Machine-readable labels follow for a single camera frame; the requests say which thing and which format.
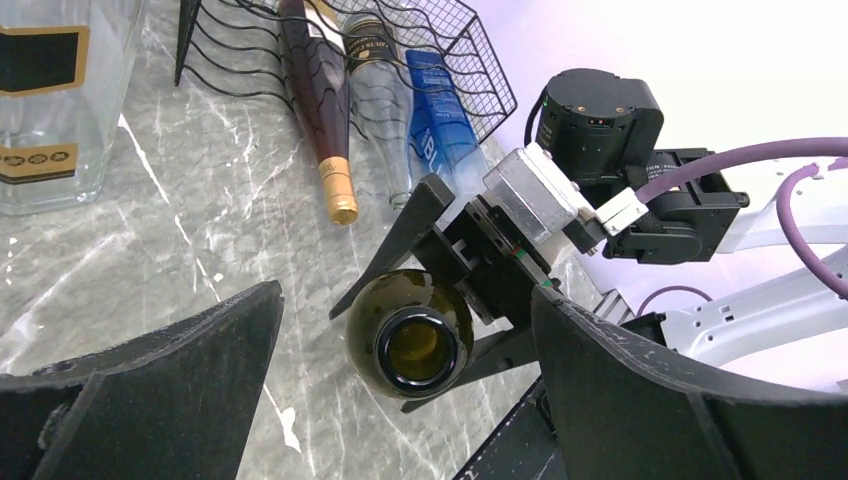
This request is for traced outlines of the clear square bottle black cap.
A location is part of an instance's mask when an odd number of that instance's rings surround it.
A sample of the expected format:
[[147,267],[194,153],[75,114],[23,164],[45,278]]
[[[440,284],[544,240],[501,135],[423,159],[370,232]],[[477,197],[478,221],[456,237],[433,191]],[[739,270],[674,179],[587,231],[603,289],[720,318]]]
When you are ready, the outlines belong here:
[[2,2],[2,213],[65,208],[100,193],[147,6]]

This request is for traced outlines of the dark green wine bottle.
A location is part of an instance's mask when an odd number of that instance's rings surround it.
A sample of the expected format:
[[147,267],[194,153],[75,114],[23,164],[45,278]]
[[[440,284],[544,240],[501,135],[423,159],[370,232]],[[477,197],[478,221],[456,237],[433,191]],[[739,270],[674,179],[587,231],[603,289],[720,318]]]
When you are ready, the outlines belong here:
[[474,334],[470,309],[452,285],[420,269],[370,281],[354,299],[346,348],[362,381],[402,400],[432,398],[467,366]]

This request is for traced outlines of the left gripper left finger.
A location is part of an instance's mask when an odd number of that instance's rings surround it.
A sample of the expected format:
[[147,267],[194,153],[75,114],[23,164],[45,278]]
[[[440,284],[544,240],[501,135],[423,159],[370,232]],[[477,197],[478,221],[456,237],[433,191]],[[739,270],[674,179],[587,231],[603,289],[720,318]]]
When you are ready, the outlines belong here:
[[171,325],[1,378],[5,479],[233,479],[284,299],[259,283]]

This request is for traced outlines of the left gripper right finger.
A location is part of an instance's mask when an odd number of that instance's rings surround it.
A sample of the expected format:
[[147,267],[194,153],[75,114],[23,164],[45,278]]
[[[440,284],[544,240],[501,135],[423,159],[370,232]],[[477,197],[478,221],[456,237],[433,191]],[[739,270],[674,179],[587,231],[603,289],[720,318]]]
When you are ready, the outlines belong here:
[[847,399],[737,375],[532,294],[535,349],[571,479],[843,479]]

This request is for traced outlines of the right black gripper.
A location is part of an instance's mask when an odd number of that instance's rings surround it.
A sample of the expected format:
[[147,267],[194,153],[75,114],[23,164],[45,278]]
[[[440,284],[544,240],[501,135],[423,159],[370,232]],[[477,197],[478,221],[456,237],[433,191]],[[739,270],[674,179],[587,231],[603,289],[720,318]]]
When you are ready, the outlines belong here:
[[[413,251],[425,270],[459,290],[482,321],[505,318],[513,325],[530,324],[534,288],[558,285],[550,277],[551,262],[530,245],[503,208],[482,198],[467,203],[447,227],[435,226],[454,200],[439,176],[422,178],[367,268],[331,308],[329,319],[342,315],[370,281],[398,268]],[[400,411],[411,413],[455,388],[537,360],[529,326],[486,336],[475,342],[467,365],[444,392],[407,401]]]

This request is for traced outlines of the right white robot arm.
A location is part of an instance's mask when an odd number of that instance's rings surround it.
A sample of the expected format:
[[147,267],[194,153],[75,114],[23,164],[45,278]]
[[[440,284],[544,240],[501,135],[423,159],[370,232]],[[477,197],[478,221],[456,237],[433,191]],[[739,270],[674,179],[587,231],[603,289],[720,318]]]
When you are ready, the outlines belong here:
[[843,137],[722,153],[660,149],[647,84],[577,68],[552,77],[526,142],[491,169],[435,173],[413,189],[366,271],[332,307],[359,376],[413,411],[445,392],[537,361],[531,296],[561,248],[641,264],[705,262],[738,247],[752,200],[724,171],[843,158]]

